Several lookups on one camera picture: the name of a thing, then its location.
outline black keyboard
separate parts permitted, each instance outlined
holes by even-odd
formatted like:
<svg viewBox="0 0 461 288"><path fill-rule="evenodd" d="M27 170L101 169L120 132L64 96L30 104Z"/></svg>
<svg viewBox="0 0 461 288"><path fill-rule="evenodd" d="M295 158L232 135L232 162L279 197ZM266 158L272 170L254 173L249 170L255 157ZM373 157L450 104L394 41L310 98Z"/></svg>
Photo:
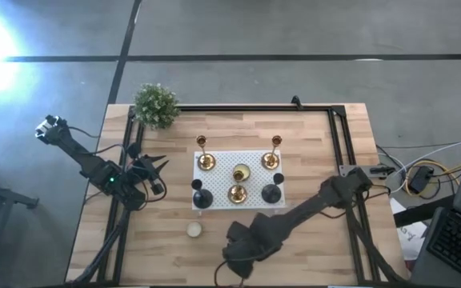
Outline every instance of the black keyboard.
<svg viewBox="0 0 461 288"><path fill-rule="evenodd" d="M461 217L443 211L427 250L461 273Z"/></svg>

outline gray floor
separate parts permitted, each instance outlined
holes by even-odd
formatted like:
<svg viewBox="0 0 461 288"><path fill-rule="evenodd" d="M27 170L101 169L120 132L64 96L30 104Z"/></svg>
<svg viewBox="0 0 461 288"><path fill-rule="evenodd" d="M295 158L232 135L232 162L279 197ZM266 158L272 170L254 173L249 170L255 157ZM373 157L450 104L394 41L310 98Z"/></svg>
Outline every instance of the gray floor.
<svg viewBox="0 0 461 288"><path fill-rule="evenodd" d="M12 55L119 55L132 4L0 0L0 23ZM461 0L146 0L130 48L132 55L273 53L461 53ZM0 286L62 282L86 181L63 152L34 138L34 128L58 114L97 134L116 66L0 65L0 186L41 199L36 210L12 213ZM287 102L295 94L304 102L365 102L379 145L461 140L461 61L127 63L117 103L130 103L144 82L169 86L183 103ZM390 150L405 162L429 151ZM459 164L461 147L434 159Z"/></svg>

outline wooden tabletop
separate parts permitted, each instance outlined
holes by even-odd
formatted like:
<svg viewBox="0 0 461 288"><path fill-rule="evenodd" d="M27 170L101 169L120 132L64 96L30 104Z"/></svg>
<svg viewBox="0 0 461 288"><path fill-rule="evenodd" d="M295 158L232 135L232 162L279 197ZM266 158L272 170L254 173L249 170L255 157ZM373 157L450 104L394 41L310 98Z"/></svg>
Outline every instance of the wooden tabletop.
<svg viewBox="0 0 461 288"><path fill-rule="evenodd" d="M378 164L375 140L366 106L345 104L355 157L359 165ZM109 105L99 149L122 142L128 105ZM249 225L254 211L205 211L199 217L191 209L195 137L207 136L207 150L265 150L271 137L281 135L284 188L288 207L317 193L315 187L336 175L335 155L328 117L323 112L186 112L168 130L145 131L142 151L166 155L162 170L168 195L131 214L121 285L213 285L215 267L222 262L226 231L233 221ZM342 131L339 130L343 157ZM120 151L109 150L103 158L118 161ZM87 197L97 192L90 186ZM371 190L371 195L383 192ZM83 208L67 280L76 278L102 245L110 198L100 194ZM340 210L327 209L328 214ZM398 235L386 195L367 201L367 213L375 245L403 277L407 277ZM202 224L199 238L186 235L186 225ZM362 247L364 268L369 275ZM113 271L110 255L108 274ZM344 285L356 281L345 218L316 215L297 227L283 248L264 262L256 262L247 285ZM239 284L227 267L218 273L220 285Z"/></svg>

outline brass candle holder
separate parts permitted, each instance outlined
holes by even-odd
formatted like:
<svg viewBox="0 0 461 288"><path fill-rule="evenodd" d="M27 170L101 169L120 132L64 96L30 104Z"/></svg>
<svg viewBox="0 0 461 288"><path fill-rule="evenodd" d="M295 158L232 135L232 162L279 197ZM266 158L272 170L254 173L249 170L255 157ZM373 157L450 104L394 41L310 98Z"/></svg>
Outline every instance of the brass candle holder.
<svg viewBox="0 0 461 288"><path fill-rule="evenodd" d="M234 204L241 204L247 200L247 190L241 185L233 185L227 194L229 200Z"/></svg>
<svg viewBox="0 0 461 288"><path fill-rule="evenodd" d="M216 165L216 159L213 155L206 153L204 150L206 143L206 136L200 135L197 137L197 144L200 148L202 148L202 155L198 158L197 165L201 170L209 171L214 168L214 165Z"/></svg>
<svg viewBox="0 0 461 288"><path fill-rule="evenodd" d="M238 183L229 189L227 197L234 204L241 204L247 200L247 190L239 185L240 182L246 181L250 177L250 167L246 164L238 164L232 171L232 178Z"/></svg>
<svg viewBox="0 0 461 288"><path fill-rule="evenodd" d="M268 170L273 170L279 166L280 159L279 156L275 154L275 149L278 146L280 146L280 143L282 143L282 138L278 135L273 136L273 138L271 139L273 150L271 152L265 153L261 157L261 163L263 164L264 168Z"/></svg>
<svg viewBox="0 0 461 288"><path fill-rule="evenodd" d="M238 164L234 167L232 171L232 178L236 182L246 181L250 177L250 167L246 164Z"/></svg>

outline potted plant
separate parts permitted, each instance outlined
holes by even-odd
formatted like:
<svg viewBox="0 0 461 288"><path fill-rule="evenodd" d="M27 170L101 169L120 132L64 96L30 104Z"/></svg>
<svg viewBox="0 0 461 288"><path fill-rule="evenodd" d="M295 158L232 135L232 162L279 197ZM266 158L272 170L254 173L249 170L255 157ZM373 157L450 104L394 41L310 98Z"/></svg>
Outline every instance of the potted plant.
<svg viewBox="0 0 461 288"><path fill-rule="evenodd" d="M166 129L179 115L175 93L161 84L145 84L134 97L136 119L151 129Z"/></svg>

